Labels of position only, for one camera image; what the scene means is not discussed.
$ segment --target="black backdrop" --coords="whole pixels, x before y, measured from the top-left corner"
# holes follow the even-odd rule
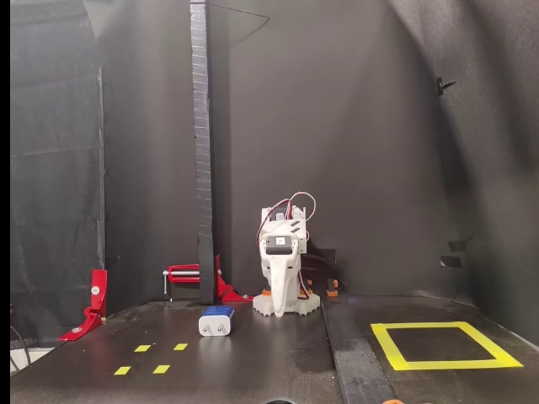
[[[227,280],[259,293],[259,209],[305,189],[318,199],[312,239],[338,250],[354,293],[466,294],[439,258],[448,241],[473,235],[462,254],[471,297],[537,343],[537,3],[219,3],[269,16],[259,29],[254,16],[210,9]],[[160,298],[161,271],[197,259],[189,7],[85,4],[104,66],[106,267],[116,311]],[[457,80],[442,98],[439,75]],[[14,116],[12,101],[12,142]],[[14,212],[12,196],[12,279],[13,266],[22,268],[13,264],[13,229],[23,223]],[[23,290],[19,274],[12,296]],[[68,301],[84,306],[83,295]]]
[[[83,320],[103,266],[97,48],[80,1],[10,11],[9,299],[47,345]]]

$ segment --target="white robot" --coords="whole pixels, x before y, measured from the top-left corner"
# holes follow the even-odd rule
[[[305,288],[300,273],[301,254],[307,252],[308,240],[305,208],[292,206],[288,213],[278,205],[262,209],[257,241],[262,274],[271,291],[255,296],[253,308],[265,316],[275,313],[282,317],[287,312],[306,315],[320,307],[320,297]]]

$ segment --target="red bracket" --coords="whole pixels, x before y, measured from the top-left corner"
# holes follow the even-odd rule
[[[168,282],[173,284],[199,284],[200,276],[174,276],[173,271],[198,271],[199,264],[171,265],[168,267]]]
[[[227,284],[221,277],[221,256],[216,257],[216,282],[217,282],[217,297],[221,301],[253,301],[252,296],[240,296],[234,291],[231,284]]]
[[[61,341],[76,341],[83,335],[100,326],[104,309],[107,302],[107,271],[94,269],[92,271],[92,289],[90,295],[90,307],[84,309],[86,320],[78,327],[73,328],[67,334],[60,337]]]

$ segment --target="small white box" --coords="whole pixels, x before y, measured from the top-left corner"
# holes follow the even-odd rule
[[[232,329],[234,309],[229,306],[208,307],[199,319],[199,332],[203,337],[224,337]]]

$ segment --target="black floor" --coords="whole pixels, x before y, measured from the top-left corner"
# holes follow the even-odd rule
[[[287,398],[340,403],[340,389],[320,310],[264,317],[235,306],[230,337],[203,338],[205,308],[151,303],[112,316],[11,379],[12,403],[245,403]],[[187,343],[183,351],[174,351]],[[133,352],[139,345],[146,352]],[[170,365],[155,375],[159,365]],[[126,375],[114,375],[130,366]]]
[[[156,302],[113,316],[11,378],[11,402],[265,404],[286,398],[295,404],[382,404],[398,398],[406,404],[539,403],[539,352],[473,306],[431,298],[341,296],[324,298],[323,313],[277,319],[244,303],[235,305],[233,332],[224,338],[200,336],[204,309]],[[396,371],[371,329],[371,324],[395,322],[467,322],[524,366]],[[492,358],[458,329],[389,334],[407,361]],[[180,343],[188,345],[174,350]],[[150,348],[134,352],[139,345]],[[169,368],[153,374],[159,365]],[[114,375],[122,366],[131,368]]]
[[[382,402],[382,398],[406,404],[539,403],[539,352],[473,306],[426,297],[339,297],[324,299],[323,309],[347,403]],[[467,322],[524,366],[396,371],[371,324],[403,322]],[[396,329],[389,335],[407,361],[492,358],[455,328]]]

